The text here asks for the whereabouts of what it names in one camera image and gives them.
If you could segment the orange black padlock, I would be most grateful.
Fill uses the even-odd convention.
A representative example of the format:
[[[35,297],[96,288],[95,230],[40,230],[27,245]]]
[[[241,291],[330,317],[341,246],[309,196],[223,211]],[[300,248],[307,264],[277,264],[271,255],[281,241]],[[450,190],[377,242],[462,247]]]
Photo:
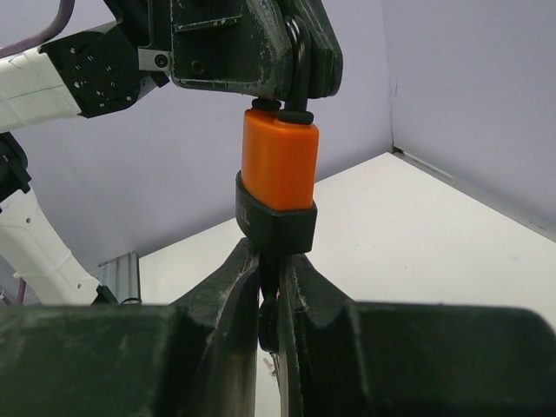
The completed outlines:
[[[293,84],[284,103],[256,99],[244,114],[235,218],[263,253],[304,254],[314,241],[314,182],[320,132],[308,111],[311,36],[299,16],[285,19],[294,52]]]

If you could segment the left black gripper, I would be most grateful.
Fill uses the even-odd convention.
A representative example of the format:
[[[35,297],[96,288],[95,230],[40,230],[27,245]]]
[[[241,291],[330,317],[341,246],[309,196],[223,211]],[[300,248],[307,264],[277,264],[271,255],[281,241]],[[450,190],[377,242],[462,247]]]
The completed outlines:
[[[184,89],[286,100],[293,47],[282,1],[107,1],[138,69]],[[309,97],[341,86],[341,46],[322,1],[299,2],[312,38]]]

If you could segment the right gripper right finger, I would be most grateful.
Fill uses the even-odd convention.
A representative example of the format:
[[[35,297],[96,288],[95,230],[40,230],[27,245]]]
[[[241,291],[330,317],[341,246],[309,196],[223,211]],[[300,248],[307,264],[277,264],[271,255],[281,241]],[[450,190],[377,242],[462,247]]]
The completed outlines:
[[[354,301],[303,255],[277,307],[284,416],[555,413],[555,333],[531,310]]]

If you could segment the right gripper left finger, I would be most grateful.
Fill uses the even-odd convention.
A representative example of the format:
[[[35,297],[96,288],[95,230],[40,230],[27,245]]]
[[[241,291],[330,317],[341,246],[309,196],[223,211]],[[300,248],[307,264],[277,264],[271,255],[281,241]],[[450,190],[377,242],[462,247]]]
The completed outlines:
[[[4,308],[2,415],[253,415],[258,267],[241,240],[167,306]]]

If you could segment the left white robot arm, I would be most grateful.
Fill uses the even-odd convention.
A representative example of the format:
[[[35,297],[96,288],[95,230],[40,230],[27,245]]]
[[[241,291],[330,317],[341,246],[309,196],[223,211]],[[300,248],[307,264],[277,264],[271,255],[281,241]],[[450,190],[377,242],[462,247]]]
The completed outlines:
[[[74,116],[17,129],[47,218],[86,267],[148,253],[229,201],[251,96],[286,100],[286,21],[312,37],[312,99],[336,94],[342,54],[321,1],[109,1],[111,20],[49,54]]]

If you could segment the black headed key bunch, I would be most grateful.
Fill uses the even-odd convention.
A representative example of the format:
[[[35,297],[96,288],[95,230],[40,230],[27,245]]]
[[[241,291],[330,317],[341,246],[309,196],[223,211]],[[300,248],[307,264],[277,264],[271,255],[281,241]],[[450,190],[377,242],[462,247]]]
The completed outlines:
[[[279,380],[277,353],[279,341],[277,335],[278,297],[280,259],[271,255],[260,255],[259,278],[262,303],[259,310],[258,337],[263,351],[270,354],[273,364],[272,375]]]

